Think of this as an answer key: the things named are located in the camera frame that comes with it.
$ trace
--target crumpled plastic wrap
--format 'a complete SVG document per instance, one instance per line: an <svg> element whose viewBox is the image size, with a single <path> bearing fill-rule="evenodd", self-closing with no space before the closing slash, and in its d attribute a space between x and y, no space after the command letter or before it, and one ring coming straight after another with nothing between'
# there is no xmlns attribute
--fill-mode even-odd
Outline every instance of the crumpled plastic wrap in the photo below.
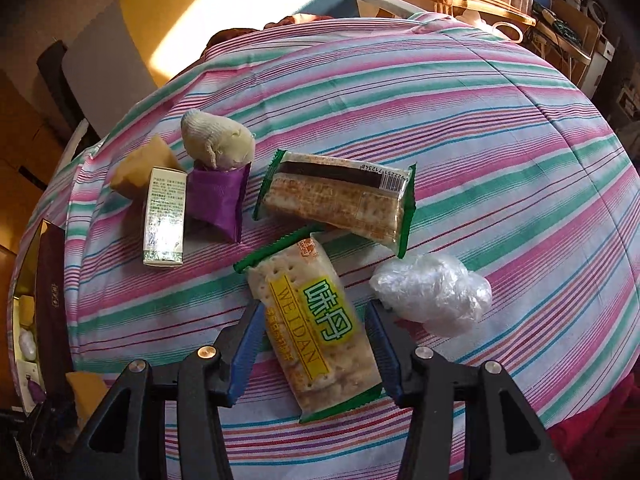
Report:
<svg viewBox="0 0 640 480"><path fill-rule="evenodd" d="M369 280L377 297L399 317L437 336L471 330L491 307L491 285L446 254L408 253L378 266Z"/></svg>
<svg viewBox="0 0 640 480"><path fill-rule="evenodd" d="M33 334L28 330L20 328L20 335L18 336L18 346L22 355L27 361L36 360L36 341L33 338Z"/></svg>

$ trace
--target wafer package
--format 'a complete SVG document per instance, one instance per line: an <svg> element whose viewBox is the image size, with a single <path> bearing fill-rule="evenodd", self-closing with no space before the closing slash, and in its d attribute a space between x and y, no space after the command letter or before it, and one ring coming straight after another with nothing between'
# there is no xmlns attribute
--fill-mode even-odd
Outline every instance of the wafer package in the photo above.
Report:
<svg viewBox="0 0 640 480"><path fill-rule="evenodd" d="M267 335L302 409L300 422L352 410L381 391L362 322L311 229L234 266L264 303Z"/></svg>
<svg viewBox="0 0 640 480"><path fill-rule="evenodd" d="M415 165L397 170L344 158L278 150L262 181L264 210L325 222L406 253L415 212Z"/></svg>

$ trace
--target striped bedsheet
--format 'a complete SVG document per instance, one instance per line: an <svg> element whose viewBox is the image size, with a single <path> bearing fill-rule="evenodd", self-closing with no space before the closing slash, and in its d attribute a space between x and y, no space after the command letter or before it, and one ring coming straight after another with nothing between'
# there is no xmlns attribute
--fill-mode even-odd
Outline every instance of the striped bedsheet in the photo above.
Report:
<svg viewBox="0 0 640 480"><path fill-rule="evenodd" d="M113 381L133 358L181 360L232 325L250 300L231 265L300 224L252 221L277 148L407 168L417 164L411 251L445 251L486 276L494 304L467 335L422 344L461 363L500 360L548 427L628 373L640 342L640 179L587 98L528 51L440 14L274 28L213 47L207 60L137 104L43 195L66 228L65 300L79 370ZM184 112L245 124L257 138L242 243L188 226L182 267L142 264L140 211L109 188L131 150L160 134L188 170ZM390 252L354 235L325 248L351 301ZM175 405L166 458L180 476ZM463 407L452 468L461 465ZM410 410L387 397L299 425L267 344L244 396L220 414L237 479L392 479Z"/></svg>

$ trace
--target sunlight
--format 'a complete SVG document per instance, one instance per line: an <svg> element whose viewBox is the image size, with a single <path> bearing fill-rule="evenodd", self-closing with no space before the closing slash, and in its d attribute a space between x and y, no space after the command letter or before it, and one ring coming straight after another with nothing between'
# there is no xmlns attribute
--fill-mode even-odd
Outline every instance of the sunlight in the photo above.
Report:
<svg viewBox="0 0 640 480"><path fill-rule="evenodd" d="M200 57L219 30L262 29L295 13L311 0L195 0L158 44L150 68L169 80Z"/></svg>

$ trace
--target blue gripper pad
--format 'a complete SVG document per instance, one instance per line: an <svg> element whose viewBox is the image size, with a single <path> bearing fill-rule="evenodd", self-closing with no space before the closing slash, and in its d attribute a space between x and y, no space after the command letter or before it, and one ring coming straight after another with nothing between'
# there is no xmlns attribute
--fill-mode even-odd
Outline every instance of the blue gripper pad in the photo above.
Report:
<svg viewBox="0 0 640 480"><path fill-rule="evenodd" d="M238 344L238 350L231 361L230 384L226 394L229 406L236 403L236 400L244 393L244 389L249 382L249 374L254 366L254 361L262 342L264 325L264 305L259 303L255 309L254 316L244 330L244 335Z"/></svg>
<svg viewBox="0 0 640 480"><path fill-rule="evenodd" d="M403 395L400 361L391 346L391 341L386 336L380 316L371 302L365 307L365 328L382 378L382 385L397 404Z"/></svg>

